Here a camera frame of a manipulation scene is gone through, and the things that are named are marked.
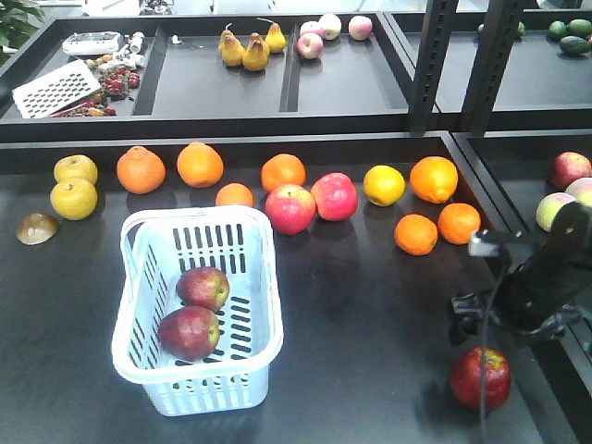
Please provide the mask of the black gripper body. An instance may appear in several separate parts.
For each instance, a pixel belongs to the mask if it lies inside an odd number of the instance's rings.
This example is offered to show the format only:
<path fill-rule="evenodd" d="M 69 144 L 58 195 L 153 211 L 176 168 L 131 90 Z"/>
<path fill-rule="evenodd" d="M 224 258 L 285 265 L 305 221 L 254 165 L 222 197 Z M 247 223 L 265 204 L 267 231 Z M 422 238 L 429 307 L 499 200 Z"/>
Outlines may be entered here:
<path fill-rule="evenodd" d="M 500 322 L 494 307 L 495 294 L 492 290 L 481 290 L 455 296 L 450 299 L 449 341 L 460 346 L 470 338 L 479 338 L 481 347 L 487 346 L 488 330 Z"/>

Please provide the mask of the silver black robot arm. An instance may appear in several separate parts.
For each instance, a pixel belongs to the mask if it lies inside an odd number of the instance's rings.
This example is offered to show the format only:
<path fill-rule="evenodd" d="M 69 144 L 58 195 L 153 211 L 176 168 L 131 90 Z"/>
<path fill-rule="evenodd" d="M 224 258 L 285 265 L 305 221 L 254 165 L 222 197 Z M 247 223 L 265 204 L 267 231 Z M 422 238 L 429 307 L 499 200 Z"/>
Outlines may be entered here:
<path fill-rule="evenodd" d="M 520 345 L 560 339 L 567 326 L 591 317 L 575 299 L 591 289 L 591 208 L 564 205 L 541 245 L 522 232 L 478 230 L 468 253 L 497 257 L 499 277 L 491 290 L 450 300 L 449 339 L 460 345 L 488 325 Z"/>

